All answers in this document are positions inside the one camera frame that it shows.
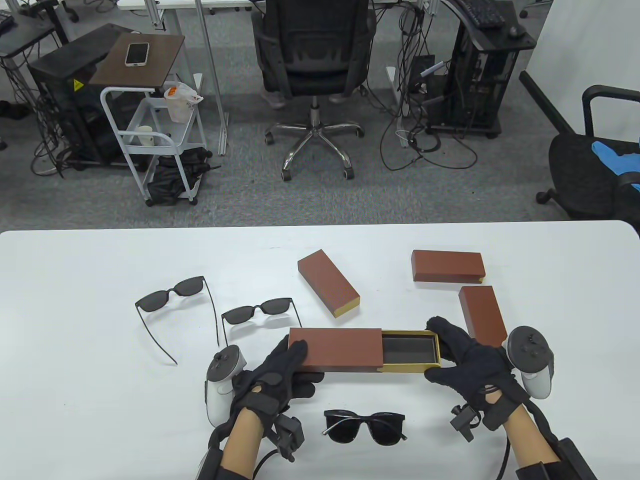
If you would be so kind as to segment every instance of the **sunglasses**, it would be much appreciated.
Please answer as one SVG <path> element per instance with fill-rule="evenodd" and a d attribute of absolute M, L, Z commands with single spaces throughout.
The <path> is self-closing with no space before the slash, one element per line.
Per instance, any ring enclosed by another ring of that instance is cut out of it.
<path fill-rule="evenodd" d="M 360 425 L 365 422 L 369 427 L 371 437 L 378 445 L 385 447 L 395 445 L 406 437 L 402 433 L 404 415 L 400 413 L 378 412 L 368 417 L 363 417 L 349 410 L 325 410 L 326 430 L 323 435 L 328 435 L 334 442 L 348 444 L 358 435 Z"/>
<path fill-rule="evenodd" d="M 254 307 L 238 307 L 233 310 L 229 310 L 228 312 L 220 315 L 222 318 L 222 332 L 225 334 L 225 344 L 228 346 L 229 342 L 227 340 L 227 331 L 225 330 L 225 320 L 231 325 L 238 325 L 240 323 L 244 323 L 249 321 L 253 315 L 255 314 L 255 309 L 259 308 L 263 313 L 267 315 L 280 315 L 286 312 L 289 307 L 293 305 L 293 309 L 296 312 L 296 317 L 298 318 L 298 324 L 300 328 L 302 328 L 302 323 L 300 322 L 300 316 L 298 315 L 298 310 L 296 309 L 296 304 L 293 303 L 292 298 L 274 298 L 273 300 L 267 300 L 260 305 L 256 305 Z M 218 319 L 216 318 L 216 336 L 218 338 L 218 346 L 220 346 L 220 336 L 218 335 Z"/>
<path fill-rule="evenodd" d="M 216 322 L 218 321 L 218 315 L 216 314 L 216 305 L 213 303 L 213 297 L 211 296 L 211 291 L 209 290 L 209 286 L 207 285 L 207 281 L 203 276 L 194 276 L 193 278 L 188 278 L 187 280 L 183 280 L 180 283 L 176 284 L 175 287 L 168 290 L 158 290 L 157 292 L 150 293 L 147 296 L 142 297 L 140 300 L 136 302 L 136 311 L 142 320 L 142 325 L 145 326 L 147 333 L 151 337 L 151 339 L 155 342 L 156 345 L 162 350 L 166 356 L 171 358 L 173 362 L 177 365 L 178 362 L 175 361 L 174 357 L 169 355 L 169 352 L 162 348 L 162 345 L 158 343 L 158 341 L 154 338 L 147 326 L 145 319 L 142 317 L 140 313 L 140 309 L 145 312 L 155 312 L 156 310 L 160 310 L 163 306 L 169 302 L 169 292 L 175 292 L 176 295 L 181 297 L 190 297 L 195 295 L 196 293 L 202 292 L 202 286 L 207 288 L 207 292 L 209 293 L 209 298 L 211 299 L 211 305 L 213 305 L 213 315 L 216 318 Z"/>

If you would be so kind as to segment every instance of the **smartphone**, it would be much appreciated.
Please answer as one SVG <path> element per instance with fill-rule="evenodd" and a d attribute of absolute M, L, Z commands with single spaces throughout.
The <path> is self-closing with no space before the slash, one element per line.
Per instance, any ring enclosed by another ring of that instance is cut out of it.
<path fill-rule="evenodd" d="M 129 44 L 124 64 L 126 67 L 143 67 L 147 64 L 148 56 L 149 42 L 145 42 L 143 44 Z"/>

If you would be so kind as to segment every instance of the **white wall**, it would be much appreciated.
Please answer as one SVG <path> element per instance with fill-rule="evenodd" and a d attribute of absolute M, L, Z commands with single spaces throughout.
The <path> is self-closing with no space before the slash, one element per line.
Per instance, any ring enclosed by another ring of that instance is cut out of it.
<path fill-rule="evenodd" d="M 571 127 L 584 133 L 587 87 L 640 90 L 640 0 L 555 0 L 527 72 Z M 592 107 L 597 136 L 638 141 L 640 104 L 596 99 Z"/>

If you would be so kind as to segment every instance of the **hand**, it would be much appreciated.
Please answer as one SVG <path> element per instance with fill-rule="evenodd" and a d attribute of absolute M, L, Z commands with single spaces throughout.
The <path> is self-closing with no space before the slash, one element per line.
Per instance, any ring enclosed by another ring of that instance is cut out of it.
<path fill-rule="evenodd" d="M 289 408 L 292 398 L 311 398 L 314 395 L 314 383 L 322 381 L 324 373 L 298 373 L 307 357 L 307 342 L 294 342 L 290 348 L 287 348 L 288 344 L 287 335 L 256 370 L 245 370 L 234 377 L 232 419 L 246 407 L 260 417 L 267 430 L 275 417 Z M 259 393 L 252 392 L 256 387 L 260 387 Z"/>
<path fill-rule="evenodd" d="M 514 375 L 513 366 L 503 348 L 480 345 L 460 327 L 442 317 L 427 322 L 427 330 L 438 334 L 440 356 L 455 362 L 451 368 L 432 368 L 424 373 L 427 380 L 451 387 L 478 411 L 486 411 L 500 397 L 500 393 L 487 394 L 487 387 L 502 391 L 522 390 Z"/>

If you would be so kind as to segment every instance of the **sunglasses frame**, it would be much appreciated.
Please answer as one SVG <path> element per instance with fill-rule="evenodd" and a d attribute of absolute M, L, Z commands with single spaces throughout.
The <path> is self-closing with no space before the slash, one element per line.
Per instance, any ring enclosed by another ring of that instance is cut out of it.
<path fill-rule="evenodd" d="M 296 308 L 296 304 L 293 302 L 293 299 L 292 299 L 292 298 L 290 298 L 290 297 L 272 298 L 272 299 L 270 299 L 270 300 L 265 300 L 265 301 L 263 301 L 260 305 L 254 305 L 253 307 L 252 307 L 251 305 L 245 305 L 245 306 L 243 306 L 243 307 L 236 307 L 236 308 L 232 308 L 231 310 L 228 310 L 228 311 L 226 311 L 225 313 L 223 313 L 222 315 L 220 315 L 220 320 L 221 320 L 221 322 L 222 322 L 222 332 L 225 334 L 225 344 L 226 344 L 227 346 L 229 346 L 229 342 L 228 342 L 228 340 L 227 340 L 227 331 L 226 331 L 226 329 L 225 329 L 225 321 L 226 321 L 227 323 L 229 323 L 229 325 L 241 325 L 241 324 L 243 324 L 243 323 L 245 323 L 245 322 L 248 322 L 249 320 L 251 320 L 251 319 L 253 318 L 253 316 L 255 315 L 255 309 L 256 309 L 256 308 L 259 308 L 259 309 L 260 309 L 260 311 L 261 311 L 263 314 L 265 314 L 265 315 L 271 315 L 271 314 L 266 313 L 266 312 L 264 311 L 264 309 L 262 308 L 262 306 L 263 306 L 265 303 L 267 303 L 268 301 L 274 301 L 274 300 L 289 300 L 289 306 L 287 307 L 287 310 L 285 310 L 284 312 L 282 312 L 282 314 L 283 314 L 283 313 L 285 313 L 285 312 L 287 312 L 287 311 L 291 308 L 291 305 L 293 305 L 293 310 L 295 311 L 295 313 L 296 313 L 296 317 L 298 318 L 298 324 L 300 325 L 300 328 L 302 328 L 302 322 L 300 321 L 300 315 L 298 315 L 298 309 Z M 245 320 L 245 321 L 243 321 L 243 322 L 240 322 L 240 323 L 230 323 L 230 322 L 226 319 L 225 315 L 227 315 L 229 312 L 233 312 L 234 310 L 237 310 L 237 309 L 239 309 L 239 308 L 252 308 L 252 309 L 253 309 L 253 311 L 251 312 L 251 316 L 250 316 L 247 320 Z M 219 333 L 218 333 L 218 318 L 217 318 L 217 317 L 216 317 L 216 338 L 217 338 L 217 340 L 218 340 L 218 346 L 220 346 L 220 335 L 219 335 Z"/>
<path fill-rule="evenodd" d="M 182 280 L 180 282 L 178 282 L 177 284 L 175 284 L 175 286 L 171 289 L 168 290 L 158 290 L 156 292 L 150 293 L 149 295 L 153 295 L 154 293 L 158 293 L 158 292 L 166 292 L 166 301 L 164 303 L 164 305 L 160 308 L 157 308 L 155 310 L 152 310 L 152 312 L 157 312 L 158 310 L 160 310 L 161 308 L 165 307 L 167 303 L 169 303 L 169 293 L 170 292 L 174 292 L 177 296 L 180 297 L 191 297 L 193 295 L 197 295 L 198 293 L 202 293 L 202 288 L 197 291 L 196 293 L 192 294 L 192 295 L 181 295 L 179 292 L 177 292 L 175 290 L 175 288 L 180 285 L 182 282 L 188 282 L 189 280 L 195 280 L 196 278 L 199 278 L 202 280 L 203 285 L 206 287 L 207 289 L 207 293 L 209 293 L 209 299 L 211 299 L 211 305 L 213 306 L 213 315 L 214 318 L 216 319 L 216 335 L 218 334 L 218 314 L 216 313 L 216 304 L 213 303 L 213 297 L 211 296 L 211 290 L 209 290 L 209 285 L 207 285 L 207 279 L 204 278 L 204 276 L 199 275 L 199 276 L 192 276 L 191 278 L 186 278 L 185 280 Z M 166 356 L 168 356 L 169 358 L 171 358 L 171 360 L 173 361 L 173 363 L 175 363 L 176 365 L 178 364 L 178 362 L 175 361 L 175 358 L 172 357 L 169 352 L 167 352 L 167 350 L 165 350 L 162 345 L 160 345 L 160 343 L 158 343 L 158 341 L 156 340 L 156 338 L 153 336 L 153 334 L 151 333 L 151 331 L 149 330 L 149 327 L 147 326 L 147 323 L 145 322 L 145 319 L 143 318 L 142 314 L 140 313 L 140 302 L 143 301 L 146 297 L 148 297 L 149 295 L 145 295 L 144 297 L 142 297 L 140 300 L 138 300 L 136 302 L 136 311 L 138 312 L 138 316 L 140 317 L 140 320 L 142 320 L 142 325 L 145 326 L 145 329 L 147 331 L 147 333 L 149 334 L 149 336 L 151 337 L 151 339 L 154 341 L 154 343 L 156 345 L 158 345 L 158 348 L 160 350 L 162 350 Z"/>
<path fill-rule="evenodd" d="M 360 426 L 362 426 L 363 423 L 366 423 L 367 428 L 369 428 L 369 434 L 371 435 L 371 438 L 373 439 L 373 441 L 376 442 L 378 445 L 382 445 L 383 447 L 390 447 L 390 446 L 396 445 L 400 440 L 406 440 L 406 435 L 402 433 L 402 430 L 398 430 L 396 427 L 391 425 L 391 423 L 385 422 L 382 418 L 380 418 L 380 416 L 384 417 L 384 416 L 390 416 L 390 415 L 393 415 L 395 418 L 402 417 L 403 422 L 406 418 L 402 413 L 394 413 L 394 412 L 376 412 L 371 415 L 363 416 L 363 415 L 358 415 L 357 413 L 352 412 L 351 410 L 325 410 L 324 416 L 327 418 L 327 421 L 330 417 L 339 418 L 341 420 L 338 420 L 335 424 L 322 430 L 322 435 L 328 435 L 331 430 L 333 430 L 338 425 L 341 425 L 342 423 L 346 422 L 347 420 L 355 420 L 358 422 L 358 429 L 356 430 L 356 435 L 353 437 L 351 442 L 355 440 L 356 436 L 358 436 L 358 432 L 360 431 Z M 389 427 L 393 432 L 397 433 L 400 438 L 396 443 L 391 445 L 381 444 L 379 441 L 377 441 L 376 437 L 373 435 L 373 430 L 371 429 L 371 422 L 383 423 L 384 425 Z"/>

